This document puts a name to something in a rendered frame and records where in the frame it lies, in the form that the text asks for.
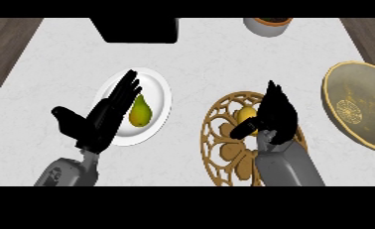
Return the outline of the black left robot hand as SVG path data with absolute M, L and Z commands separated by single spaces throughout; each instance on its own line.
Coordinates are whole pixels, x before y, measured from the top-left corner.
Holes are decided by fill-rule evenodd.
M 63 106 L 51 114 L 59 122 L 60 132 L 76 140 L 76 147 L 98 154 L 109 146 L 122 116 L 141 90 L 137 72 L 131 69 L 122 76 L 107 98 L 101 99 L 87 117 Z

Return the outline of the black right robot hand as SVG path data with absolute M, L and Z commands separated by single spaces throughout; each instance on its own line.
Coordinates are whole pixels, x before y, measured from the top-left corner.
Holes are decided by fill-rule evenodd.
M 230 132 L 230 138 L 242 140 L 253 132 L 274 131 L 270 144 L 280 145 L 289 141 L 296 131 L 296 111 L 281 92 L 281 87 L 268 81 L 256 116 L 247 117 Z

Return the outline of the yellow lemon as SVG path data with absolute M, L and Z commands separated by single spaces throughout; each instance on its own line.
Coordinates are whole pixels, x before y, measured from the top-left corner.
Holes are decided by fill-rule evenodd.
M 240 128 L 242 137 L 258 135 L 256 110 L 245 106 L 237 112 L 237 127 Z

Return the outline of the round golden openwork placemat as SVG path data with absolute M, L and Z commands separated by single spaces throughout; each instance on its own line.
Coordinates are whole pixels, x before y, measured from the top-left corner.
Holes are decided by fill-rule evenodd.
M 212 104 L 200 128 L 200 155 L 203 167 L 216 186 L 233 186 L 233 179 L 249 181 L 250 186 L 261 186 L 262 179 L 255 166 L 256 150 L 246 148 L 245 140 L 230 138 L 230 131 L 237 126 L 237 111 L 255 107 L 262 95 L 252 91 L 227 94 Z

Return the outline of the gold rimmed olive bowl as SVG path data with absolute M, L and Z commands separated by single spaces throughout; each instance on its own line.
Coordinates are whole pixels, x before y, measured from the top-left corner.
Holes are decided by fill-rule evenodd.
M 375 151 L 375 65 L 351 60 L 332 66 L 321 78 L 320 101 L 339 132 Z

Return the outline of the green yellow pear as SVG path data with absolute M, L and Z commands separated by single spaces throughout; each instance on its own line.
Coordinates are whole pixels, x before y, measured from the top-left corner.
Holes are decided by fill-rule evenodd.
M 144 127 L 152 118 L 152 110 L 144 101 L 143 95 L 138 94 L 128 113 L 128 122 L 134 127 Z

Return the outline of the white plate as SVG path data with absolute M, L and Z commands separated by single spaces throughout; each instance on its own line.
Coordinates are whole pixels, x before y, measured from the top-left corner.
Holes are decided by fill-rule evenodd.
M 122 116 L 122 122 L 112 139 L 116 146 L 131 146 L 144 142 L 160 129 L 171 110 L 171 89 L 162 75 L 146 67 L 134 67 L 135 79 L 141 87 L 140 94 L 152 111 L 149 123 L 143 127 L 134 127 L 128 122 L 128 115 Z

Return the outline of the black appliance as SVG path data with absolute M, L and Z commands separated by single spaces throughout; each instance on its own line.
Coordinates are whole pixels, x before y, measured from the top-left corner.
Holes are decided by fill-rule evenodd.
M 174 44 L 178 38 L 175 18 L 91 18 L 107 43 Z

